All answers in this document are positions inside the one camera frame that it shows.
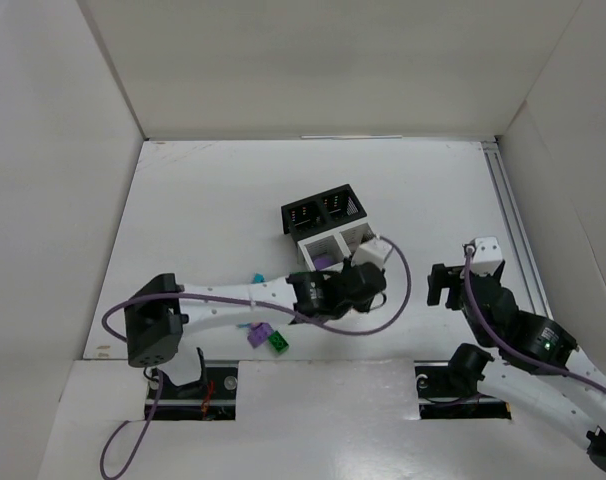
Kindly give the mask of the purple oval lego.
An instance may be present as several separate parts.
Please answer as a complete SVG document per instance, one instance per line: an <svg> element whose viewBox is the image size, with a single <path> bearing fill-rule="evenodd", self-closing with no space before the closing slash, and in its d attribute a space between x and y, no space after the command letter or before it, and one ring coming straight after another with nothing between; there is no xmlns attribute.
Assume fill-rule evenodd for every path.
<svg viewBox="0 0 606 480"><path fill-rule="evenodd" d="M313 259L316 270L324 270L335 264L335 259L331 255L320 255Z"/></svg>

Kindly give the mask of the green 2x2 lego front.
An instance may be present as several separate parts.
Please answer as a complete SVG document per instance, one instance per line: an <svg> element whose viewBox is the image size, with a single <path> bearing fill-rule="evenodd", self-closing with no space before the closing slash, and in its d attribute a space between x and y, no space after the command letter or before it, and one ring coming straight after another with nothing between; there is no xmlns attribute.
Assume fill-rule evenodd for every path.
<svg viewBox="0 0 606 480"><path fill-rule="evenodd" d="M289 343L280 332L274 331L267 339L275 355L280 356L289 349Z"/></svg>

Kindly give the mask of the purple 2x2 lego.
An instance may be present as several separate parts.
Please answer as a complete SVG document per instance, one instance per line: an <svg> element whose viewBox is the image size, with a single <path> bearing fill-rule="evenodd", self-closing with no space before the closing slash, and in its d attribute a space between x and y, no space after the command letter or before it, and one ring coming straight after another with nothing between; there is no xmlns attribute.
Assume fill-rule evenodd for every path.
<svg viewBox="0 0 606 480"><path fill-rule="evenodd" d="M273 328L268 323L260 323L250 328L247 340L253 349L264 344L274 333Z"/></svg>

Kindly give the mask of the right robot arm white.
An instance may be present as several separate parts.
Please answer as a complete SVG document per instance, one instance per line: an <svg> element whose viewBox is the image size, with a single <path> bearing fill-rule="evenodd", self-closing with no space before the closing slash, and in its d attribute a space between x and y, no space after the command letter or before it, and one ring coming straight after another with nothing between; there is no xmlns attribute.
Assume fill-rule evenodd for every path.
<svg viewBox="0 0 606 480"><path fill-rule="evenodd" d="M518 307L501 283L504 265L469 258L432 267L428 305L462 313L475 338L450 358L450 380L471 396L529 410L606 473L606 375L558 323Z"/></svg>

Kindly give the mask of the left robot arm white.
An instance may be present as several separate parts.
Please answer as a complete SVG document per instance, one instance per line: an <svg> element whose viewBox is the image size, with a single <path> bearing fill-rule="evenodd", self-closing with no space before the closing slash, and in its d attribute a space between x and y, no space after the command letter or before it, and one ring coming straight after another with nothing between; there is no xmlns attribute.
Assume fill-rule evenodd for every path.
<svg viewBox="0 0 606 480"><path fill-rule="evenodd" d="M124 308L128 364L158 368L175 386L195 383L202 362L190 358L185 337L242 323L325 324L368 312L386 287L384 270L371 262L235 286L180 285L173 273L159 274Z"/></svg>

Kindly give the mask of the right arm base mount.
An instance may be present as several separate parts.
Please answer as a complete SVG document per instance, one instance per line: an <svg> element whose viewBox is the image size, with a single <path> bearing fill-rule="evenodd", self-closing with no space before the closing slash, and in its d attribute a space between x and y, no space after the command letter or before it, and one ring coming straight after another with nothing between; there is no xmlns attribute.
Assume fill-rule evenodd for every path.
<svg viewBox="0 0 606 480"><path fill-rule="evenodd" d="M511 420L508 404L477 390L492 356L472 344L462 344L447 361L415 364L421 420Z"/></svg>

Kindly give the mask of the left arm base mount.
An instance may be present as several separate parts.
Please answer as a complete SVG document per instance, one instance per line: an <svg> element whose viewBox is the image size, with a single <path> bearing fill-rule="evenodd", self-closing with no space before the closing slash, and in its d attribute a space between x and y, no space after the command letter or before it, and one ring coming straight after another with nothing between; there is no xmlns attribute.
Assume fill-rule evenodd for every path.
<svg viewBox="0 0 606 480"><path fill-rule="evenodd" d="M153 420L234 421L238 388L237 362L206 360L196 349L201 375L195 382L175 386L164 377Z"/></svg>

